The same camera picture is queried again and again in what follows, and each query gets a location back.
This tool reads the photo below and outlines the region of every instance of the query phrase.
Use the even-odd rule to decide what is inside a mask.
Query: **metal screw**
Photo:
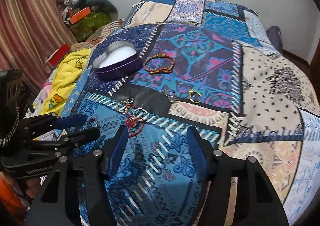
[[[99,156],[101,154],[102,154],[102,151],[100,149],[97,149],[97,150],[93,151],[93,155],[95,155],[95,156]]]
[[[248,157],[249,162],[251,163],[255,163],[257,161],[257,159],[254,156],[249,156]]]
[[[219,149],[216,149],[216,150],[213,151],[213,154],[214,154],[215,156],[221,156],[221,155],[222,155],[222,151],[219,150]]]
[[[64,163],[67,160],[66,156],[59,157],[59,162]]]

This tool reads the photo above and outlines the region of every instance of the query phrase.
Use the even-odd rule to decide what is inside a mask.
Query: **striped curtain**
[[[0,0],[0,70],[22,69],[37,93],[50,74],[45,61],[64,43],[76,43],[62,21],[63,0]]]

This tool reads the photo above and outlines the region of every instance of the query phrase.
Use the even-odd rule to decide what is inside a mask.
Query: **yellow blanket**
[[[90,52],[91,49],[82,49],[71,52],[59,64],[55,76],[53,77],[52,91],[42,108],[41,115],[51,112],[55,112],[57,115],[61,114],[61,111],[89,58]]]

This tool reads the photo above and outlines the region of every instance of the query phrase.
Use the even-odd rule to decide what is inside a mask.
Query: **patchwork bedspread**
[[[151,75],[140,69],[129,77],[100,81],[92,62],[118,40],[131,42],[142,60],[170,55],[176,62],[173,72]],[[148,66],[166,64],[153,60]],[[202,94],[200,104],[187,99],[190,89]],[[171,105],[166,91],[175,91],[179,101]],[[62,112],[82,113],[100,123],[99,140],[76,149],[74,157],[113,138],[126,119],[118,102],[128,96],[149,116],[142,133],[129,139],[118,173],[105,181],[119,226],[195,220],[193,211],[202,206],[207,183],[199,181],[189,154],[189,125],[231,157],[255,156],[290,225],[319,188],[316,94],[306,75],[272,46],[258,14],[249,8],[219,0],[141,0],[134,5],[123,26],[92,50]],[[234,178],[226,225],[233,219],[236,183]],[[82,178],[79,189],[84,190]],[[80,210],[88,222],[83,196]]]

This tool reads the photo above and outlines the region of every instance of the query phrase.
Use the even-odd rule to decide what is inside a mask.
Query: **baseboard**
[[[300,58],[299,56],[297,56],[297,55],[295,55],[295,54],[293,54],[293,53],[291,53],[291,52],[289,52],[289,51],[287,51],[285,49],[283,49],[282,51],[283,51],[283,55],[287,55],[287,56],[289,56],[289,57],[291,57],[291,58],[293,58],[293,59],[295,59],[297,61],[300,61],[301,63],[303,63],[307,67],[310,67],[310,64],[306,60]]]

